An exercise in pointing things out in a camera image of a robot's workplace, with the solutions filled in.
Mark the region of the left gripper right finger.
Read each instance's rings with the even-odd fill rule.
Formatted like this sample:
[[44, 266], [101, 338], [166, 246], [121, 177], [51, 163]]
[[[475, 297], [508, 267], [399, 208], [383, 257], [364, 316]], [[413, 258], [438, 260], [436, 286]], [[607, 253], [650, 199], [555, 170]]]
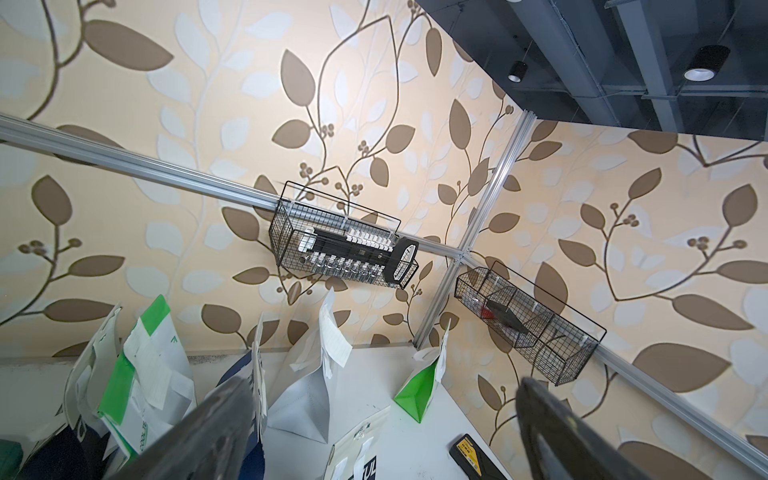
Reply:
[[536, 379], [516, 394], [520, 436], [534, 479], [646, 479]]

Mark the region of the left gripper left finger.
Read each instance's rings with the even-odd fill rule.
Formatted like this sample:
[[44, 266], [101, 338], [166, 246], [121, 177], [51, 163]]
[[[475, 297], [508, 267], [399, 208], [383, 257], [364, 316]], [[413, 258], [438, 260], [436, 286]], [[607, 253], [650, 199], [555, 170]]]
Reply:
[[247, 383], [230, 378], [114, 479], [236, 479], [250, 425]]

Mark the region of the green white cool tea bag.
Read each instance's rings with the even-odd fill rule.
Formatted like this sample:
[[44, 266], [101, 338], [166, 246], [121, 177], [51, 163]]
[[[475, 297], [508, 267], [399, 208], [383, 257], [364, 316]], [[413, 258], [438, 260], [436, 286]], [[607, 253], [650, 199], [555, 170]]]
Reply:
[[191, 367], [159, 295], [122, 344], [97, 415], [130, 460], [197, 406]]

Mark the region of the blue takeaway bag white handles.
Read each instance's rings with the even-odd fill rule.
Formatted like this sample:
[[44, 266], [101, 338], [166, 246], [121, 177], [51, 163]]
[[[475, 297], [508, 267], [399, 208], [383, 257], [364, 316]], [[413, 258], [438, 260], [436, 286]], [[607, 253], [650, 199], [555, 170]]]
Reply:
[[266, 471], [266, 459], [263, 447], [263, 433], [267, 420], [265, 372], [259, 341], [256, 339], [262, 333], [262, 326], [257, 325], [248, 337], [248, 351], [240, 357], [219, 379], [215, 389], [218, 389], [230, 378], [241, 379], [247, 383], [251, 398], [250, 425], [245, 447], [244, 458], [238, 478], [263, 479]]

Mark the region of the white bag back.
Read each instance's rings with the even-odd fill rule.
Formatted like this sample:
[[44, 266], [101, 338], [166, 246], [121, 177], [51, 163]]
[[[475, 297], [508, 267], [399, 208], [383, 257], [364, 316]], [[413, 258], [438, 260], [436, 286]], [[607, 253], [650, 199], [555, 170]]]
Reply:
[[290, 349], [268, 389], [267, 426], [326, 443], [343, 368], [324, 358], [317, 321]]

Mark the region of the small dark navy bag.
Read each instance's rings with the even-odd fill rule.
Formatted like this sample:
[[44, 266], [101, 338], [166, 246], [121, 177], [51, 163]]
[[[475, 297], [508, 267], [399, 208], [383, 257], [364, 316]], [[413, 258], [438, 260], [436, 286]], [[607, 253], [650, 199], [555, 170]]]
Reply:
[[70, 370], [60, 411], [35, 438], [19, 479], [100, 479], [104, 476], [110, 433], [97, 414], [115, 367], [120, 341], [116, 305]]

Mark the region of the receipt paper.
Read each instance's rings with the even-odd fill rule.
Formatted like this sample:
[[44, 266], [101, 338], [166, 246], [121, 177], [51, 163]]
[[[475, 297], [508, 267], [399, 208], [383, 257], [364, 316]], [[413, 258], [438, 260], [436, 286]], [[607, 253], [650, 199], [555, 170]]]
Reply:
[[324, 358], [343, 368], [352, 352], [352, 345], [339, 329], [333, 311], [335, 291], [330, 289], [319, 310], [318, 327]]

